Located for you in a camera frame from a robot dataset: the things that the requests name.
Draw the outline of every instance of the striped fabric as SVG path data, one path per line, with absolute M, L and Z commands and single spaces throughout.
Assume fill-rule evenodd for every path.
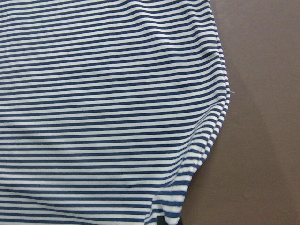
M 0 1 L 0 224 L 176 225 L 229 97 L 207 0 Z

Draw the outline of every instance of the brown surface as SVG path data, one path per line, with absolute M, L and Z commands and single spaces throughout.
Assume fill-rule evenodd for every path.
M 300 225 L 300 0 L 211 0 L 232 94 L 184 225 Z

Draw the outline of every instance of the blue and white striped cloth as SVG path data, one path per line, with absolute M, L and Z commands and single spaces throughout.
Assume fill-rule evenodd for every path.
M 207 0 L 0 1 L 0 224 L 176 225 L 229 97 Z

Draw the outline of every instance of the striped shirt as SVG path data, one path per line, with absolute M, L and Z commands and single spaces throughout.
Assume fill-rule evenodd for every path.
M 207 0 L 0 1 L 0 225 L 176 225 L 229 98 Z

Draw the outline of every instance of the garment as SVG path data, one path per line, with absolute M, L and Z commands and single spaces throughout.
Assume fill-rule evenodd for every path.
M 0 2 L 0 225 L 176 225 L 229 104 L 207 0 Z

